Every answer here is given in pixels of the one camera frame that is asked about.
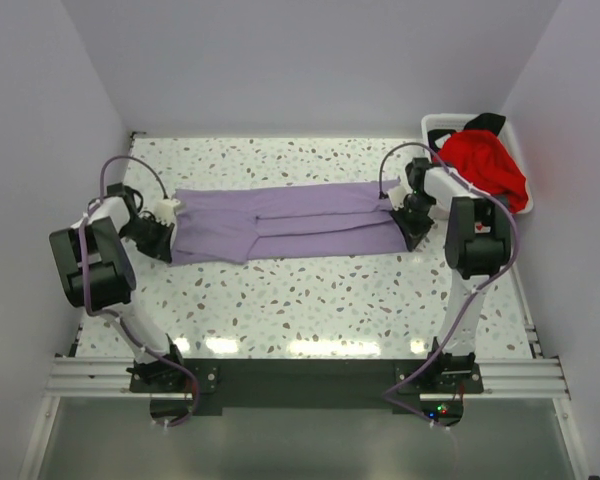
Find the white wall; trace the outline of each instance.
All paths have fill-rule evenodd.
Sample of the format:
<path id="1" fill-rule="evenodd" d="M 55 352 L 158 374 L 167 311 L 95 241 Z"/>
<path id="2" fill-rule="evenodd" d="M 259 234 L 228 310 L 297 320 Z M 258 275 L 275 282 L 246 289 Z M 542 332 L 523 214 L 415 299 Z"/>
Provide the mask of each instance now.
<path id="1" fill-rule="evenodd" d="M 530 307 L 600 472 L 600 0 L 562 1 L 504 110 L 536 201 L 520 259 Z"/>
<path id="2" fill-rule="evenodd" d="M 59 0 L 0 0 L 0 480 L 17 478 L 50 361 L 77 327 L 48 235 L 125 143 Z"/>
<path id="3" fill-rule="evenodd" d="M 499 110 L 559 0 L 63 0 L 134 130 L 404 135 Z"/>

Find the red cloth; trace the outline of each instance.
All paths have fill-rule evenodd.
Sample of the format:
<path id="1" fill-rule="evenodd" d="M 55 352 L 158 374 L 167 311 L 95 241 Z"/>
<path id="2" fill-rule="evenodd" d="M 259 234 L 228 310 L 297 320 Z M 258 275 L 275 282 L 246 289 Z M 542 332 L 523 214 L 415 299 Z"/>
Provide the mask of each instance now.
<path id="1" fill-rule="evenodd" d="M 493 133 L 487 130 L 454 133 L 438 154 L 480 190 L 506 195 L 513 213 L 526 207 L 527 179 Z"/>

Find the terrazzo table surface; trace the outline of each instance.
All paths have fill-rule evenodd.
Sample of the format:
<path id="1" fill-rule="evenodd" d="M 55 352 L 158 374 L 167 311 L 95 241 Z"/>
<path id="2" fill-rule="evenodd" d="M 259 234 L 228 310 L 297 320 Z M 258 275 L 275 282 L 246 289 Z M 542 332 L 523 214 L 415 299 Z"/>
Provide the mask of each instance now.
<path id="1" fill-rule="evenodd" d="M 398 139 L 136 138 L 131 154 L 176 188 L 248 189 L 377 179 Z M 419 149 L 387 162 L 396 178 Z M 155 179 L 131 164 L 125 183 L 151 207 Z M 451 271 L 446 222 L 416 252 L 256 260 L 169 267 L 126 249 L 138 298 L 185 357 L 422 358 L 444 320 Z M 103 319 L 84 316 L 77 356 L 130 357 Z M 478 358 L 531 358 L 518 285 L 507 273 L 491 287 L 477 332 Z"/>

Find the white basket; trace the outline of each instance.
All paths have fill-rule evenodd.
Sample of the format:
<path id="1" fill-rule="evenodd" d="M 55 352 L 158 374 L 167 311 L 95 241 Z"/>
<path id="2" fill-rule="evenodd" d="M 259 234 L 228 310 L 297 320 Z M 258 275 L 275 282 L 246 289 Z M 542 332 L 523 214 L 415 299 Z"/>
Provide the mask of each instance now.
<path id="1" fill-rule="evenodd" d="M 470 120 L 473 120 L 478 115 L 465 115 L 465 114 L 457 114 L 457 113 L 438 113 L 433 115 L 427 115 L 422 119 L 422 138 L 424 139 L 425 144 L 429 144 L 428 133 L 431 130 L 444 129 L 444 130 L 456 130 L 461 131 L 466 123 Z M 527 168 L 524 163 L 524 158 L 522 156 L 522 150 L 520 149 L 520 145 L 518 144 L 518 140 L 516 139 L 515 134 L 513 133 L 513 129 L 507 120 L 502 127 L 502 131 L 500 135 L 498 135 L 498 140 L 504 145 L 504 148 L 507 149 L 513 161 L 516 162 L 520 171 L 528 178 Z M 529 196 L 529 201 L 524 209 L 520 210 L 518 213 L 529 213 L 533 208 L 533 198 L 531 197 L 531 191 L 529 190 L 529 181 L 527 180 L 525 184 L 525 188 L 527 190 L 527 195 Z"/>

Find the purple cloth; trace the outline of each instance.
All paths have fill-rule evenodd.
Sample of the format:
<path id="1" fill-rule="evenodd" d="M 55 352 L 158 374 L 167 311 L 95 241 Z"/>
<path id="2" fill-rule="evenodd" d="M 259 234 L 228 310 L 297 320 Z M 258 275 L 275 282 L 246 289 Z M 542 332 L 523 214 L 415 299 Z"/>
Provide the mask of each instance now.
<path id="1" fill-rule="evenodd" d="M 386 188 L 397 185 L 387 182 Z M 406 250 L 378 199 L 378 183 L 342 183 L 235 191 L 177 190 L 173 265 L 256 258 L 397 253 Z"/>

